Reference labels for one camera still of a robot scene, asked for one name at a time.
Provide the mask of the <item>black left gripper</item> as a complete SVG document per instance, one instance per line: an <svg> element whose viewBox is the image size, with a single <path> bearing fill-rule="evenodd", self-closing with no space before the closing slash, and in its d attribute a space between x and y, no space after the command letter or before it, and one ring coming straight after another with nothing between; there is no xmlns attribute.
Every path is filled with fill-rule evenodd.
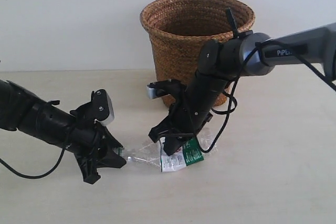
<svg viewBox="0 0 336 224"><path fill-rule="evenodd" d="M79 145L76 161L85 183L94 184L101 176L98 168L122 168L127 162L122 157L123 145L99 122L98 112L71 110L75 118L71 133L73 142Z"/></svg>

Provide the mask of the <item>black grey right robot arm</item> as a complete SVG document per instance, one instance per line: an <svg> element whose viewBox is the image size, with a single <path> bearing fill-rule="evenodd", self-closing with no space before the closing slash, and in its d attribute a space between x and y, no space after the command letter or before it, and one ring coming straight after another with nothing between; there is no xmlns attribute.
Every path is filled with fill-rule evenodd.
<svg viewBox="0 0 336 224"><path fill-rule="evenodd" d="M316 71L317 63L322 71ZM170 95L175 100L149 137L154 142L163 138L165 153L173 155L211 120L215 101L226 94L227 87L235 86L241 77L265 76L278 65L298 64L316 71L325 84L335 88L335 24L279 38L247 31L235 33L226 42L209 40L200 50L188 84L177 79L148 84L151 99Z"/></svg>

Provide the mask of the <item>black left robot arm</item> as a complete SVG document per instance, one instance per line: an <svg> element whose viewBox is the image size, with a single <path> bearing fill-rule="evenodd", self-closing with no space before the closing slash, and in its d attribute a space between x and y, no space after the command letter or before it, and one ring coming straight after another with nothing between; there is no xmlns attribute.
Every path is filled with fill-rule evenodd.
<svg viewBox="0 0 336 224"><path fill-rule="evenodd" d="M99 168L122 168L123 145L109 132L114 120L112 99L105 89L92 91L90 101L75 110L58 108L12 81L1 81L1 129L19 130L74 154L85 183L100 179Z"/></svg>

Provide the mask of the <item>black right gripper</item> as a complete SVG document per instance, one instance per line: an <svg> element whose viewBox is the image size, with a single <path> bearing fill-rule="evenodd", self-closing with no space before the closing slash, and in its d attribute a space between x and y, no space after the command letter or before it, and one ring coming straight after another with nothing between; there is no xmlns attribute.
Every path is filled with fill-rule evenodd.
<svg viewBox="0 0 336 224"><path fill-rule="evenodd" d="M148 136L152 142L165 137L163 150L171 156L211 120L211 108L206 102L175 101L169 107L169 118L151 128Z"/></svg>

